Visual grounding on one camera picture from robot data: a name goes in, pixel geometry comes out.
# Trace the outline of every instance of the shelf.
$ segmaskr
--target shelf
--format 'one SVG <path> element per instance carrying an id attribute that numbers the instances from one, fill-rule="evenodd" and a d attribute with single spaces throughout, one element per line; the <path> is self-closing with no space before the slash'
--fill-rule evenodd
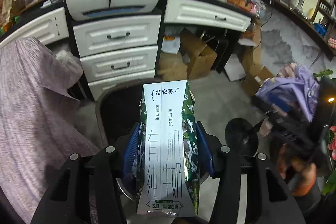
<path id="1" fill-rule="evenodd" d="M 25 12 L 25 11 L 28 10 L 29 8 L 31 8 L 31 7 L 33 7 L 33 6 L 37 5 L 37 4 L 39 4 L 39 3 L 41 3 L 41 2 L 44 2 L 44 1 L 46 1 L 46 0 L 38 0 L 38 1 L 34 2 L 34 3 L 31 3 L 31 4 L 27 5 L 24 9 L 22 9 L 22 10 L 20 10 L 19 12 L 13 14 L 13 16 L 19 16 L 20 14 L 22 14 L 23 12 Z"/>
<path id="2" fill-rule="evenodd" d="M 332 6 L 327 0 L 321 0 L 321 3 L 323 3 L 325 6 L 327 6 L 331 10 Z"/>
<path id="3" fill-rule="evenodd" d="M 336 56 L 336 50 L 330 48 L 326 40 L 314 29 L 314 27 L 304 18 L 290 10 L 288 6 L 281 0 L 273 0 L 273 7 L 279 12 L 290 18 L 297 26 L 299 26 L 308 36 L 319 46 L 326 57 L 331 61 Z"/>
<path id="4" fill-rule="evenodd" d="M 323 15 L 325 16 L 329 21 L 331 22 L 335 22 L 332 17 L 324 10 L 322 9 L 321 7 L 318 7 L 318 11 Z"/>

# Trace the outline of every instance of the white drawer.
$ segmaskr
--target white drawer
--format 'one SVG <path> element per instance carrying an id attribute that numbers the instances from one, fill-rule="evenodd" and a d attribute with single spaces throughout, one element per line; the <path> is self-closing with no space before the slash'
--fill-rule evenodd
<path id="1" fill-rule="evenodd" d="M 156 45 L 160 15 L 99 20 L 75 26 L 73 31 L 81 57 L 122 48 Z"/>
<path id="2" fill-rule="evenodd" d="M 164 22 L 207 25 L 245 32 L 251 18 L 198 0 L 168 0 Z"/>
<path id="3" fill-rule="evenodd" d="M 69 37 L 64 7 L 41 15 L 23 25 L 2 40 L 0 48 L 22 37 L 35 37 L 44 45 Z"/>
<path id="4" fill-rule="evenodd" d="M 92 82 L 154 69 L 157 52 L 156 45 L 129 48 L 82 57 L 81 63 L 87 81 Z"/>
<path id="5" fill-rule="evenodd" d="M 95 101 L 97 101 L 99 96 L 103 92 L 113 88 L 117 84 L 131 81 L 131 80 L 136 80 L 136 79 L 154 78 L 154 76 L 155 76 L 154 69 L 147 70 L 147 71 L 130 73 L 128 75 L 121 75 L 117 77 L 112 77 L 112 78 L 92 82 L 92 83 L 89 83 L 89 87 L 93 95 L 93 98 L 95 99 Z"/>

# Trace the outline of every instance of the pink fabric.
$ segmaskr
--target pink fabric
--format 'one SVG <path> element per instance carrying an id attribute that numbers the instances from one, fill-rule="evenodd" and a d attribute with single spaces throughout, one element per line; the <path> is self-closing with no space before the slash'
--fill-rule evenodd
<path id="1" fill-rule="evenodd" d="M 0 186 L 26 223 L 67 157 L 98 152 L 72 125 L 79 102 L 67 88 L 82 73 L 35 38 L 0 49 Z"/>

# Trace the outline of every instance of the trash bin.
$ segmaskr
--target trash bin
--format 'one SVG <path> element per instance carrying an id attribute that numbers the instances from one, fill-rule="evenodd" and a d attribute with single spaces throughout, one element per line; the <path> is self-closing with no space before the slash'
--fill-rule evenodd
<path id="1" fill-rule="evenodd" d="M 139 122 L 142 86 L 161 81 L 157 78 L 133 80 L 116 85 L 100 96 L 96 116 L 105 146 L 115 145 L 120 136 L 128 135 Z"/>

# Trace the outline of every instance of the green floral carton design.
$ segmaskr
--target green floral carton design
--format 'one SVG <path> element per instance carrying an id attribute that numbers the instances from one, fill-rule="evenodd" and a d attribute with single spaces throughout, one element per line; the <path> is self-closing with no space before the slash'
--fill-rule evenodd
<path id="1" fill-rule="evenodd" d="M 195 118 L 194 118 L 194 98 L 189 90 L 189 83 L 185 81 L 185 90 L 183 94 L 183 106 L 180 114 L 182 122 L 182 136 L 183 136 L 183 162 L 184 162 L 184 171 L 183 171 L 183 183 L 186 186 L 190 200 L 195 214 L 198 213 L 198 204 L 199 204 L 199 162 L 198 162 L 198 147 L 197 147 L 197 133 L 195 127 Z M 147 181 L 145 175 L 145 147 L 148 145 L 146 142 L 146 123 L 147 123 L 147 110 L 144 92 L 142 93 L 142 100 L 140 102 L 140 130 L 138 138 L 138 155 L 137 155 L 137 178 L 136 178 L 136 199 L 137 206 L 139 205 L 139 200 L 149 180 Z"/>
<path id="2" fill-rule="evenodd" d="M 188 179 L 186 180 L 185 184 L 197 214 L 198 198 L 200 192 L 200 169 L 198 164 L 194 104 L 195 100 L 192 96 L 192 93 L 190 92 L 189 83 L 187 82 L 182 107 L 183 147 L 185 155 L 184 166 L 188 170 Z"/>

